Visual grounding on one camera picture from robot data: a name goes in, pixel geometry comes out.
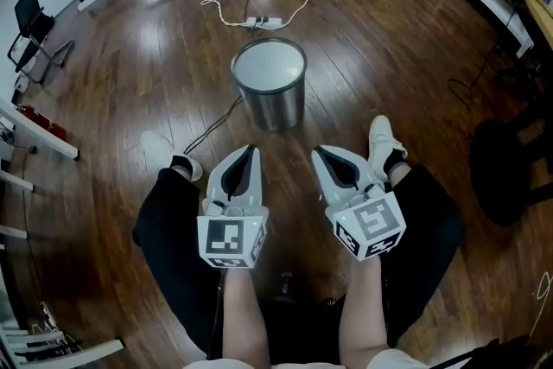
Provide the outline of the black stool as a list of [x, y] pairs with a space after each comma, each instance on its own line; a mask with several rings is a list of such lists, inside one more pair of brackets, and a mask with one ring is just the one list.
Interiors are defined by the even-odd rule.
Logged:
[[553, 99], [536, 99], [509, 122], [486, 120], [470, 141], [469, 168], [480, 207], [498, 226], [553, 199], [553, 181], [531, 187], [531, 165], [544, 158], [553, 175]]

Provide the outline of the white shoe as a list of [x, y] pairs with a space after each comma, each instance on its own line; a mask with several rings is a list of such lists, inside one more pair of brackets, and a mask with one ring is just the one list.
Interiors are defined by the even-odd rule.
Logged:
[[368, 164], [382, 182], [389, 181], [389, 173], [395, 166], [407, 161], [407, 149], [394, 137], [390, 120], [385, 115], [372, 120], [368, 145]]
[[203, 168], [191, 156], [179, 152], [163, 135], [154, 131], [145, 131], [141, 135], [141, 146], [145, 160], [154, 171], [173, 169], [190, 182], [198, 181]]

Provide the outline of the round wooden table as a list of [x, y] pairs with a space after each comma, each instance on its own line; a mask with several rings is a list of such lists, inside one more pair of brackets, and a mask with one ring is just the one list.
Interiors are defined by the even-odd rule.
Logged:
[[524, 0], [524, 2], [553, 51], [553, 11], [544, 0]]

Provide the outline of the black office chair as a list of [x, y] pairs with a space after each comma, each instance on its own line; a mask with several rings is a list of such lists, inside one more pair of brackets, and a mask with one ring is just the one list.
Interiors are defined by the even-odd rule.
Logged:
[[[8, 50], [7, 57], [15, 65], [16, 73], [23, 73], [29, 81], [41, 85], [48, 74], [51, 66], [63, 68], [66, 65], [70, 53], [73, 51], [75, 41], [69, 40], [60, 46], [53, 53], [49, 53], [43, 46], [49, 32], [55, 25], [55, 19], [43, 12], [39, 0], [18, 0], [15, 6], [16, 21], [19, 32]], [[17, 60], [13, 56], [16, 44], [22, 39], [28, 39], [29, 43]], [[43, 54], [47, 59], [47, 65], [39, 80], [31, 77], [24, 67], [38, 53]]]

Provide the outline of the white power strip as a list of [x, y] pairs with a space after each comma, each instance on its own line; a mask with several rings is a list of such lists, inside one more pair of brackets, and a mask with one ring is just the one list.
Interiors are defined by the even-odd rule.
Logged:
[[268, 16], [250, 16], [246, 19], [245, 26], [249, 29], [276, 30], [283, 26], [283, 20]]

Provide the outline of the black trousers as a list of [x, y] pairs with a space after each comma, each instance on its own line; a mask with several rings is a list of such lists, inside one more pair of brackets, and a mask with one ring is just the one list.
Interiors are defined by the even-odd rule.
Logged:
[[[388, 344], [394, 347], [434, 295], [463, 239], [459, 211], [439, 181], [416, 165], [393, 188], [407, 229], [381, 255]], [[133, 239], [169, 307], [209, 359], [222, 355], [224, 310], [217, 305], [219, 270], [198, 253], [200, 190], [173, 169], [161, 169], [133, 229]], [[344, 301], [260, 302], [272, 364], [339, 362]]]

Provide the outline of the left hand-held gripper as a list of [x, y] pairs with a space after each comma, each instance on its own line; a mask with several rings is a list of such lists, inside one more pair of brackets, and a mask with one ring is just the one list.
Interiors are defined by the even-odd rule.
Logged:
[[[200, 256], [214, 268], [253, 268], [269, 217], [261, 206], [261, 156], [255, 144], [234, 150], [213, 169], [207, 196], [211, 200], [204, 200], [204, 214], [197, 217]], [[223, 204], [233, 199], [246, 206]]]

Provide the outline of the white left shoe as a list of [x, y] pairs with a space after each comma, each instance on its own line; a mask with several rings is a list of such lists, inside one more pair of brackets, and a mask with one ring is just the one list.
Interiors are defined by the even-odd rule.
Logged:
[[141, 135], [141, 146], [145, 160], [154, 171], [173, 169], [190, 182], [198, 181], [203, 168], [191, 156], [179, 152], [163, 135], [154, 131], [145, 131]]

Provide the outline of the white shirt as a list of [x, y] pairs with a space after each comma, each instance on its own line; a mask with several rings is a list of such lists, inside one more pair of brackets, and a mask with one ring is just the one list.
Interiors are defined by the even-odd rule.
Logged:
[[[254, 369], [252, 366], [235, 359], [216, 359], [195, 361], [182, 369]], [[283, 363], [272, 366], [270, 369], [346, 369], [345, 366], [329, 363]], [[424, 363], [411, 358], [407, 353], [398, 349], [386, 349], [378, 353], [365, 369], [429, 369]]]

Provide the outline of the steel waste bin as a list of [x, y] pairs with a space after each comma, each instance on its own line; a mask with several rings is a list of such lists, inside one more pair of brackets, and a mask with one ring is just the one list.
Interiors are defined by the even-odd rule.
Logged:
[[302, 48], [281, 37], [257, 39], [235, 54], [232, 79], [258, 128], [284, 131], [302, 120], [307, 67]]

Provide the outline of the person's left forearm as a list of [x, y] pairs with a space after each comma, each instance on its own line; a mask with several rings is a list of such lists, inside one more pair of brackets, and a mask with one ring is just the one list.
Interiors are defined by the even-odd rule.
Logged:
[[222, 357], [240, 360], [254, 369], [270, 369], [264, 318], [247, 269], [230, 269], [224, 288]]

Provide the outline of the white right shoe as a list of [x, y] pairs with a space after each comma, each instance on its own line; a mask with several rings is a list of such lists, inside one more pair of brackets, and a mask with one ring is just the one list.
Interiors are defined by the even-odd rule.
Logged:
[[372, 120], [368, 145], [368, 164], [382, 182], [389, 181], [389, 173], [395, 166], [407, 161], [407, 149], [394, 137], [390, 120], [385, 115]]

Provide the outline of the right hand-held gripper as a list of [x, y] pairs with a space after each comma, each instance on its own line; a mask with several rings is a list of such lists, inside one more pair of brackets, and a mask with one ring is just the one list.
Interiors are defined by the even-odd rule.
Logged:
[[392, 191], [385, 193], [376, 186], [339, 202], [352, 189], [365, 190], [369, 183], [376, 183], [364, 157], [340, 147], [317, 145], [311, 151], [311, 161], [321, 193], [331, 205], [325, 215], [332, 232], [356, 260], [388, 252], [399, 243], [406, 223]]

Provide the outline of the person's right forearm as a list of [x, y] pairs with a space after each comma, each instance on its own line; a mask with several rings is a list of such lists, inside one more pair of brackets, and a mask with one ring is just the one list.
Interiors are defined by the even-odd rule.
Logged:
[[386, 348], [380, 257], [354, 261], [340, 318], [340, 363], [348, 369], [365, 369]]

